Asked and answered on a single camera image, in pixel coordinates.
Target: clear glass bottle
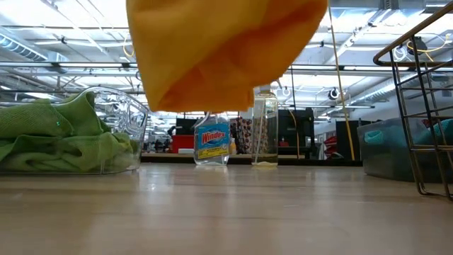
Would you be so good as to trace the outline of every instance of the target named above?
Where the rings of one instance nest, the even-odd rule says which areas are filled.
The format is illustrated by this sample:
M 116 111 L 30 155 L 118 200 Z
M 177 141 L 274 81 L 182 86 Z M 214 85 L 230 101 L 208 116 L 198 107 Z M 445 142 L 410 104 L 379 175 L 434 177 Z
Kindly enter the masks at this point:
M 197 165 L 227 165 L 230 127 L 226 113 L 206 113 L 206 116 L 195 124 L 194 139 L 193 159 Z
M 255 96 L 252 143 L 252 165 L 277 166 L 278 100 L 269 86 Z

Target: wooden tabletop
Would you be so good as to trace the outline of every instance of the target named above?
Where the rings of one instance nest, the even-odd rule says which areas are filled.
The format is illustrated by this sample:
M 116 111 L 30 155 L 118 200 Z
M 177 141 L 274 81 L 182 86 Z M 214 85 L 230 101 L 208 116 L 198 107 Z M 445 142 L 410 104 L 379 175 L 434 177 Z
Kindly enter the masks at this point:
M 451 254 L 453 206 L 361 168 L 0 176 L 1 254 Z

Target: green cloth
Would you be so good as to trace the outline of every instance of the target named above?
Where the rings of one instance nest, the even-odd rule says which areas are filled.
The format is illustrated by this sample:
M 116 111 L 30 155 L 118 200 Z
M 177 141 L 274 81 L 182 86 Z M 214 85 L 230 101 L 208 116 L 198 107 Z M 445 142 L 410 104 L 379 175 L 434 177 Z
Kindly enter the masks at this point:
M 88 92 L 55 106 L 43 99 L 0 109 L 0 171 L 87 173 L 133 164 L 137 142 L 110 132 L 94 98 Z

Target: fabric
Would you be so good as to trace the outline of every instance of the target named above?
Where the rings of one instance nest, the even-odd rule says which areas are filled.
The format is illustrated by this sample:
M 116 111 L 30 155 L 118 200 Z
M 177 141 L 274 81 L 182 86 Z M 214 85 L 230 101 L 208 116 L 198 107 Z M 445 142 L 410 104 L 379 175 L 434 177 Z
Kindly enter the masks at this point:
M 252 120 L 242 117 L 230 120 L 230 130 L 237 154 L 251 154 Z
M 453 145 L 453 119 L 443 120 L 440 123 L 442 125 L 442 130 L 444 131 L 445 141 L 447 142 L 447 145 Z M 444 145 L 439 124 L 434 125 L 434 133 L 436 135 L 438 144 Z M 420 135 L 420 137 L 415 138 L 414 143 L 417 145 L 433 145 L 434 141 L 432 140 L 431 129 L 428 128 Z
M 253 118 L 252 120 L 252 154 L 266 154 L 269 150 L 269 136 L 268 136 L 268 124 L 271 121 L 271 118 L 261 119 L 261 115 L 256 116 L 257 118 Z
M 383 145 L 384 144 L 384 134 L 382 131 L 375 130 L 369 131 L 365 133 L 365 137 L 363 138 L 365 143 L 371 145 Z
M 316 32 L 326 0 L 127 0 L 152 111 L 246 111 Z
M 85 93 L 58 106 L 37 100 L 0 109 L 0 171 L 75 173 L 127 168 L 137 145 L 127 134 L 112 134 L 99 120 L 94 97 Z

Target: yellow microfiber towel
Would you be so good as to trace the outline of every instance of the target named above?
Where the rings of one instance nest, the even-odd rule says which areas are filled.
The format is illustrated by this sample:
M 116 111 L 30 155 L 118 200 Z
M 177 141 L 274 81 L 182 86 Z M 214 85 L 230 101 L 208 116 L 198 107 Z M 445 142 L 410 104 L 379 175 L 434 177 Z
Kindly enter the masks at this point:
M 127 0 L 153 111 L 243 111 L 318 28 L 326 0 Z

